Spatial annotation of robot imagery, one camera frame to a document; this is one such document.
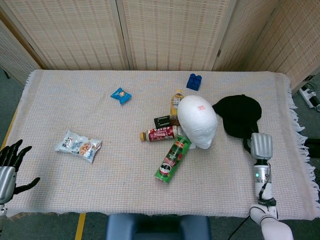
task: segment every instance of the green pringles-style can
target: green pringles-style can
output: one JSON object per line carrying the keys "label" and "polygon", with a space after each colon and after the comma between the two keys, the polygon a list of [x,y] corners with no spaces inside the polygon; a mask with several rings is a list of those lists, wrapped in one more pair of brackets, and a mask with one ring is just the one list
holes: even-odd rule
{"label": "green pringles-style can", "polygon": [[188,138],[179,135],[165,156],[161,166],[156,171],[155,177],[168,184],[175,174],[180,162],[187,154],[190,145],[191,142]]}

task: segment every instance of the floor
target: floor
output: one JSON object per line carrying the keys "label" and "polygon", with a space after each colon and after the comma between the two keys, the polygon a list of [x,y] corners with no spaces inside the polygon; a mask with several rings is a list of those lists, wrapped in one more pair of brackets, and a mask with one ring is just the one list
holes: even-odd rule
{"label": "floor", "polygon": [[[320,75],[312,80],[317,85],[317,95],[320,98]],[[11,119],[19,103],[23,87],[14,79],[7,79],[0,70],[0,143],[3,142]],[[298,109],[299,123],[305,126],[302,135],[320,139],[320,112],[308,108],[299,94],[293,95]],[[320,158],[313,158],[310,163],[320,169]],[[21,215],[8,220],[3,228],[1,240],[72,240],[75,239],[79,214],[70,212],[57,215],[30,214]],[[102,213],[86,214],[83,240],[103,240],[108,217]],[[228,239],[234,229],[243,221],[237,217],[211,217],[211,232],[213,239]],[[286,220],[296,240],[314,240],[320,236],[320,218],[308,220]],[[260,227],[248,220],[231,239],[262,240]]]}

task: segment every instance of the plastic bottle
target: plastic bottle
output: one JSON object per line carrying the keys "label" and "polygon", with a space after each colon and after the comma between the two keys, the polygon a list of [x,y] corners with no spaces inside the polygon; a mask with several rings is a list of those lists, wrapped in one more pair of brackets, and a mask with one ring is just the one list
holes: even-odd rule
{"label": "plastic bottle", "polygon": [[155,173],[155,177],[165,183],[169,183],[179,164],[190,147],[191,142],[184,136],[178,136],[169,152],[165,156],[161,166]]}
{"label": "plastic bottle", "polygon": [[176,94],[171,98],[171,107],[170,107],[170,124],[173,126],[180,126],[178,120],[178,105],[183,99],[184,96],[182,95],[181,89],[176,90]]}
{"label": "plastic bottle", "polygon": [[180,131],[182,131],[180,126],[165,126],[161,128],[153,128],[146,132],[140,132],[140,140],[142,142],[156,142],[165,139],[175,139],[178,136],[178,132]]}

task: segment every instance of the blue candy wrapper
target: blue candy wrapper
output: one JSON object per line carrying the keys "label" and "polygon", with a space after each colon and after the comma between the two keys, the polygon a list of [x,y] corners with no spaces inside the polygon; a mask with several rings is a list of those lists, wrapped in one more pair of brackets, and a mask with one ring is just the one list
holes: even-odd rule
{"label": "blue candy wrapper", "polygon": [[130,93],[127,93],[122,90],[121,87],[117,89],[112,95],[112,98],[118,99],[120,101],[120,104],[124,104],[126,101],[128,101],[132,96]]}

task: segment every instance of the woven screen panel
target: woven screen panel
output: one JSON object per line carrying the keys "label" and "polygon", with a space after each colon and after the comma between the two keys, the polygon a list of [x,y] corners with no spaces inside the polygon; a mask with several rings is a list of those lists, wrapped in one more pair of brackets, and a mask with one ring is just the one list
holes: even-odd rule
{"label": "woven screen panel", "polygon": [[122,2],[135,70],[211,71],[229,0]]}
{"label": "woven screen panel", "polygon": [[237,71],[264,28],[278,0],[241,0],[232,13],[214,71]]}
{"label": "woven screen panel", "polygon": [[246,67],[285,73],[295,88],[320,60],[320,0],[286,0]]}
{"label": "woven screen panel", "polygon": [[55,70],[124,70],[106,0],[4,0]]}
{"label": "woven screen panel", "polygon": [[41,69],[24,47],[0,21],[0,67],[24,85],[29,74]]}

